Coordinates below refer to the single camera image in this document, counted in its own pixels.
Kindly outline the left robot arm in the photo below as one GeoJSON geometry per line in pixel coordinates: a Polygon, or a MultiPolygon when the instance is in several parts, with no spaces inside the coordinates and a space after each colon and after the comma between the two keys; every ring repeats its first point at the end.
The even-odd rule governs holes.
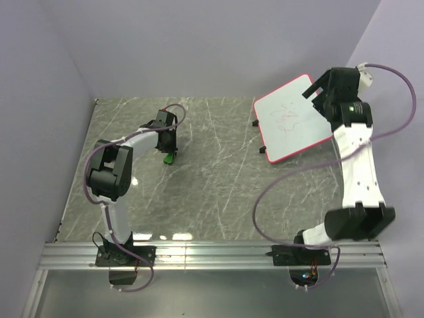
{"type": "Polygon", "coordinates": [[[177,148],[177,115],[161,109],[156,118],[120,139],[98,140],[84,167],[83,190],[94,205],[99,205],[105,222],[105,250],[118,266],[134,258],[133,233],[127,218],[125,196],[132,184],[133,162],[145,152],[164,153],[165,164],[172,164],[177,148]]]}

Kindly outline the green whiteboard eraser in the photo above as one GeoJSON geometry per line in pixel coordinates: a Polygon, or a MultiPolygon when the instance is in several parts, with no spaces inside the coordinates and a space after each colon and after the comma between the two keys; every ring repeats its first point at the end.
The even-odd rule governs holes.
{"type": "Polygon", "coordinates": [[[176,157],[176,153],[169,153],[167,154],[164,159],[163,159],[163,163],[167,164],[167,165],[172,165],[174,163],[174,159],[176,157]]]}

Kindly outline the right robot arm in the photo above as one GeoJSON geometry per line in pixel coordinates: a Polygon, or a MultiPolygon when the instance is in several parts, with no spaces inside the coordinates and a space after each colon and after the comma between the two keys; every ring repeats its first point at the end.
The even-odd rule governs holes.
{"type": "Polygon", "coordinates": [[[370,105],[358,94],[372,78],[358,68],[330,68],[306,91],[315,110],[330,124],[341,159],[342,206],[326,213],[323,223],[303,231],[303,242],[292,249],[301,265],[316,255],[314,246],[340,240],[373,240],[396,217],[380,191],[372,151],[373,118],[370,105]]]}

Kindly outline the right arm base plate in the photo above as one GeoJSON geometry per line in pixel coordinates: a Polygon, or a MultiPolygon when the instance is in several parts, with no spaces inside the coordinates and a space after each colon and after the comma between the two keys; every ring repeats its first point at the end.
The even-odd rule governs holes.
{"type": "Polygon", "coordinates": [[[328,250],[312,250],[302,247],[272,245],[266,256],[272,257],[274,266],[328,266],[331,257],[328,250]]]}

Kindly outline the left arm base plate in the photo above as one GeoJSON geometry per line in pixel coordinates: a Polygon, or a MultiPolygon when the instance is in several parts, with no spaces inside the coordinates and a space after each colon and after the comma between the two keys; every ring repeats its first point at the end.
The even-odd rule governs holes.
{"type": "Polygon", "coordinates": [[[128,266],[140,266],[146,267],[148,265],[153,266],[154,260],[156,257],[156,247],[155,246],[133,246],[129,250],[136,254],[137,256],[145,259],[148,264],[141,262],[138,258],[122,251],[116,246],[112,246],[107,249],[104,246],[100,246],[97,251],[97,256],[95,259],[96,267],[128,267],[128,266]]]}

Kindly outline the pink framed whiteboard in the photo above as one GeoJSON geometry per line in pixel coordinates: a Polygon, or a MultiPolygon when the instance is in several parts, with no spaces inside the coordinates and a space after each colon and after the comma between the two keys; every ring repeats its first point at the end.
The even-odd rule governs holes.
{"type": "Polygon", "coordinates": [[[275,164],[332,138],[330,124],[313,107],[317,94],[302,96],[312,83],[309,74],[301,74],[254,102],[269,163],[275,164]]]}

